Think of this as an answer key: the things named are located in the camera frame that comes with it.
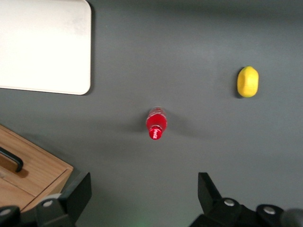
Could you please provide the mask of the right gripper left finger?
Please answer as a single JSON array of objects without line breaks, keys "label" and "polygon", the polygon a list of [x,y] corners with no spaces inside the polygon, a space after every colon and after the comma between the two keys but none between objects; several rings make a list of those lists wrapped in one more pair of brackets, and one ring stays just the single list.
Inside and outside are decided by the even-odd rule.
[{"label": "right gripper left finger", "polygon": [[79,174],[61,193],[44,197],[35,207],[39,227],[74,227],[92,196],[90,173]]}]

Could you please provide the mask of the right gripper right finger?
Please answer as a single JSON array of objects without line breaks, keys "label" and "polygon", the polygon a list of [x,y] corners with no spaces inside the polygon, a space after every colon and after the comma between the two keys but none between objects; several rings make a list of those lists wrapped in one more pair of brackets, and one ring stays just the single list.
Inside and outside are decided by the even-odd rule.
[{"label": "right gripper right finger", "polygon": [[224,198],[208,173],[198,174],[198,199],[203,210],[192,227],[253,227],[255,214],[232,198]]}]

